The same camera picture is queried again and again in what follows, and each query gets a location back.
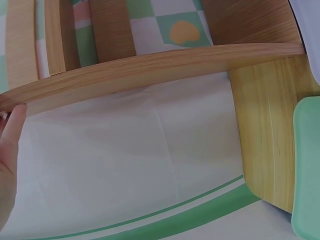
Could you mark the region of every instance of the hand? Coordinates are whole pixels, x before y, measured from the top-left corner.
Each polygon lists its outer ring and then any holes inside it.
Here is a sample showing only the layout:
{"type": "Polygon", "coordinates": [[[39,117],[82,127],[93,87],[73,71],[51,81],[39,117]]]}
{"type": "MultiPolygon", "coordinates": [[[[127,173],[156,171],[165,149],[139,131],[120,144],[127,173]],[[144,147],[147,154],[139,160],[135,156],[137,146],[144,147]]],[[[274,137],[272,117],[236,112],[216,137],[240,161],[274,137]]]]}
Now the hand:
{"type": "Polygon", "coordinates": [[[18,142],[26,114],[27,106],[18,105],[6,119],[0,118],[0,231],[16,201],[18,142]]]}

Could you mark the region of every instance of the crib slat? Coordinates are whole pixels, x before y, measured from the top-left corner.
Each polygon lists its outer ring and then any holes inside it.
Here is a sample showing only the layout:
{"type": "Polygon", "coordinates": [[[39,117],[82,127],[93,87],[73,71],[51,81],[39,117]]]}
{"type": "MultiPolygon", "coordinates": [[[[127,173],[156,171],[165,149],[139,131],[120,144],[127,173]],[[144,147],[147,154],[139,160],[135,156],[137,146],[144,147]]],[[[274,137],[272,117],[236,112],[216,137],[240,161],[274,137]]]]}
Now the crib slat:
{"type": "Polygon", "coordinates": [[[9,89],[14,89],[39,79],[35,11],[35,0],[8,0],[5,56],[9,89]]]}
{"type": "Polygon", "coordinates": [[[288,0],[201,0],[213,43],[301,43],[288,0]]]}
{"type": "Polygon", "coordinates": [[[90,0],[99,63],[136,55],[126,0],[90,0]]]}
{"type": "Polygon", "coordinates": [[[80,68],[72,0],[44,0],[44,28],[50,76],[80,68]]]}

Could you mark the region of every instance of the wooden slat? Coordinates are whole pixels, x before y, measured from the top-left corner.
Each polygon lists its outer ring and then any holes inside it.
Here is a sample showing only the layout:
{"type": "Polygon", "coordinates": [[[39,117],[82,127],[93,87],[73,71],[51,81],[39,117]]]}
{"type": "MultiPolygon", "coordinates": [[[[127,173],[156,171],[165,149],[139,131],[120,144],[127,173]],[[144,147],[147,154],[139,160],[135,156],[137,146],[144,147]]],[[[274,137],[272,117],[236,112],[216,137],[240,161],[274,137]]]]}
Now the wooden slat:
{"type": "Polygon", "coordinates": [[[28,104],[30,115],[139,87],[303,55],[296,43],[256,43],[159,52],[82,67],[0,94],[0,111],[28,104]]]}
{"type": "Polygon", "coordinates": [[[44,28],[50,76],[80,68],[72,0],[44,0],[44,28]]]}
{"type": "Polygon", "coordinates": [[[293,112],[320,95],[306,55],[229,72],[245,182],[263,200],[292,212],[295,189],[293,112]]]}
{"type": "Polygon", "coordinates": [[[213,43],[301,43],[288,0],[201,0],[213,43]]]}
{"type": "Polygon", "coordinates": [[[5,56],[9,89],[38,80],[35,0],[8,0],[5,56]]]}
{"type": "Polygon", "coordinates": [[[90,0],[99,63],[136,55],[126,0],[90,0]]]}

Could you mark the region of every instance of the green plastic piece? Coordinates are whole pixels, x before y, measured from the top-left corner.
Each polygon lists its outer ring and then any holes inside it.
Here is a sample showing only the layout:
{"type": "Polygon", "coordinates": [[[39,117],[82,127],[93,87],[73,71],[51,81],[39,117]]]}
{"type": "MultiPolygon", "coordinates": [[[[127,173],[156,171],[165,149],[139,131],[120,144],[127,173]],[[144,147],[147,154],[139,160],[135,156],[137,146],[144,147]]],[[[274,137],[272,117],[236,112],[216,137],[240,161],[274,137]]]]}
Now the green plastic piece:
{"type": "Polygon", "coordinates": [[[291,224],[306,240],[320,240],[320,96],[306,97],[293,114],[295,185],[291,224]]]}

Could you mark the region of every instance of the yellow heart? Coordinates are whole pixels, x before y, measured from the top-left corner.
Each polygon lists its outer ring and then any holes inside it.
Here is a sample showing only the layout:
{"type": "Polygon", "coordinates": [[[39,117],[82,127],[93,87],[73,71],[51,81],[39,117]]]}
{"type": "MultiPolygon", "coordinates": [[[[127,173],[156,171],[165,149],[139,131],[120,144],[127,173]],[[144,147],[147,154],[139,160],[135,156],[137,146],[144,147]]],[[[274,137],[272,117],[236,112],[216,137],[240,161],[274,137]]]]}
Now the yellow heart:
{"type": "Polygon", "coordinates": [[[175,44],[184,44],[186,41],[198,41],[199,30],[188,21],[177,21],[171,28],[170,38],[175,44]]]}

